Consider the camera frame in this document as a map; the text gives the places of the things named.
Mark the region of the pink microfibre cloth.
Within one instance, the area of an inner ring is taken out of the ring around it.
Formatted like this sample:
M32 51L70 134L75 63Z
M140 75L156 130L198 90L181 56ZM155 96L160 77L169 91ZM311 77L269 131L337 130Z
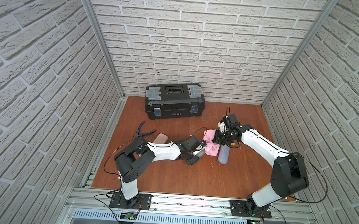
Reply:
M205 154L215 157L218 155L220 145L213 142L216 130L208 129L204 131L203 140L206 142Z

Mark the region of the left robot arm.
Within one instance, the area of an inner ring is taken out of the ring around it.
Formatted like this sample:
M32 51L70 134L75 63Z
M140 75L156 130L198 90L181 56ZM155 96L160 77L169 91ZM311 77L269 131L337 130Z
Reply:
M150 143L142 138L133 140L114 157L121 181L121 194L127 202L134 202L139 196L137 179L153 162L184 160L189 166L196 164L205 155L206 141L199 141L194 135L186 140L168 144Z

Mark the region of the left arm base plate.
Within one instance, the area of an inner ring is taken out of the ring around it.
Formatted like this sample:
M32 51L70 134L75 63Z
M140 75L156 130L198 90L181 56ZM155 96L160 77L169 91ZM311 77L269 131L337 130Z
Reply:
M113 193L110 208L149 210L153 195L139 193L130 200L125 199L122 192Z

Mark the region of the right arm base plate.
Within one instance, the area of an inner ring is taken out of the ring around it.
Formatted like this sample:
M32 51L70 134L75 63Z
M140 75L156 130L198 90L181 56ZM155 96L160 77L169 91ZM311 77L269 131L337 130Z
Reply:
M233 217L267 218L271 219L270 205L258 207L250 200L230 200L230 211Z

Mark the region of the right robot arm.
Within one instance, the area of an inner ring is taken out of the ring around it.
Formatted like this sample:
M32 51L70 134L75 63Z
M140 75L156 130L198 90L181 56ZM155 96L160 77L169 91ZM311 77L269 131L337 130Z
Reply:
M271 179L261 189L247 196L244 211L250 215L267 208L271 203L308 188L309 179L303 156L290 153L272 143L250 125L218 123L213 142L231 147L236 141L256 151L272 167Z

